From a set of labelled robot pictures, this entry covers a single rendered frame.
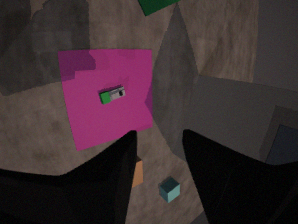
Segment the magenta square zone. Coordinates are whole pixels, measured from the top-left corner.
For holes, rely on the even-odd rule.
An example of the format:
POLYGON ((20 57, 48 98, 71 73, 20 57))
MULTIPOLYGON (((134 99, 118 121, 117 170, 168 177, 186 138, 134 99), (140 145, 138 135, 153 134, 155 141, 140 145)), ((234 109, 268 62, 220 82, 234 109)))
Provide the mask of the magenta square zone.
POLYGON ((152 49, 57 52, 77 151, 152 128, 152 49), (121 85, 125 96, 101 103, 98 92, 121 85))

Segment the teal square block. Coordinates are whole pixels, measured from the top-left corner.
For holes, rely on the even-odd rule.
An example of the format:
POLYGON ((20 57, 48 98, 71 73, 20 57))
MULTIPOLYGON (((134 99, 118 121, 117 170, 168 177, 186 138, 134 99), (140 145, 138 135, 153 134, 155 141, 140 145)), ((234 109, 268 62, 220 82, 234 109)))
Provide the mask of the teal square block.
POLYGON ((172 202, 174 197, 180 194, 180 183, 177 183, 173 177, 170 177, 164 185, 161 186, 161 196, 166 202, 172 202))

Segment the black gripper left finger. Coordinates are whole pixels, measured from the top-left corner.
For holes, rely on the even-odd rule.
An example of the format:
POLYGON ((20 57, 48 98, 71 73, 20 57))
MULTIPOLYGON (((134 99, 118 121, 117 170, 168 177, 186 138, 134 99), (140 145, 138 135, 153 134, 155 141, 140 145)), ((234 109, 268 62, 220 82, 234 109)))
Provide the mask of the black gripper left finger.
POLYGON ((64 175, 0 168, 0 212, 40 224, 125 224, 134 169, 137 131, 64 175))

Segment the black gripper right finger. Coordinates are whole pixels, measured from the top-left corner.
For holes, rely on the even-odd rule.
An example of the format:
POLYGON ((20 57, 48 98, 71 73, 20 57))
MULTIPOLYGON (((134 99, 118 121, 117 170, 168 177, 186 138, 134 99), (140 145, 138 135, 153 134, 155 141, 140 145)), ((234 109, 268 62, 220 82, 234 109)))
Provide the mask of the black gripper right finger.
POLYGON ((269 165, 192 129, 182 136, 209 224, 274 224, 298 193, 298 163, 269 165))

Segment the orange-brown square block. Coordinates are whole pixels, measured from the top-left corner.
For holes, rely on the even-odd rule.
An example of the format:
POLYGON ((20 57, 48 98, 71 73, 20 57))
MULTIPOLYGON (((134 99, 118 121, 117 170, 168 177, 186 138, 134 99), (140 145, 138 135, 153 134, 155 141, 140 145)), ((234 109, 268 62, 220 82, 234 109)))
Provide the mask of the orange-brown square block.
POLYGON ((144 171, 142 171, 142 159, 137 156, 136 169, 134 169, 134 176, 132 181, 132 188, 134 185, 144 183, 144 171))

